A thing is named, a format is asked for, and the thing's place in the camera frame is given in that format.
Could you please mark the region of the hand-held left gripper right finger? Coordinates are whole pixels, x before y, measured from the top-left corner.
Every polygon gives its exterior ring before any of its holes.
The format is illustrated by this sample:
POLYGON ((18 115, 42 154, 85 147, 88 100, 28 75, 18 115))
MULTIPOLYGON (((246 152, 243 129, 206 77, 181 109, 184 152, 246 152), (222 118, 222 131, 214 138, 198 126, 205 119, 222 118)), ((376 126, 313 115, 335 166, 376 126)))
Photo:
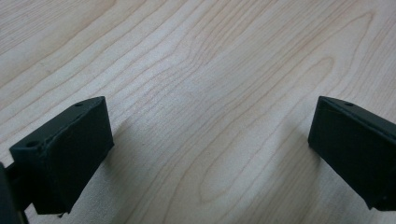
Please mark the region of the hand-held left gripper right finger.
POLYGON ((308 145, 369 208, 396 211, 396 124, 350 102, 320 96, 308 145))

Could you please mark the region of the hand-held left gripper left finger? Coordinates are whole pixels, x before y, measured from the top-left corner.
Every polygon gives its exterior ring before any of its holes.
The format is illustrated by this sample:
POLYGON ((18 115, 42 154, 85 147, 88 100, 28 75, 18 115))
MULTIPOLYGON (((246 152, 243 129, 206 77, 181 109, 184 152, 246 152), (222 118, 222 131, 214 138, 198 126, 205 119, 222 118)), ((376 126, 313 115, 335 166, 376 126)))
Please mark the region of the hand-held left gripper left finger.
POLYGON ((78 102, 10 148, 22 178, 21 206, 68 213, 114 146, 106 98, 78 102))

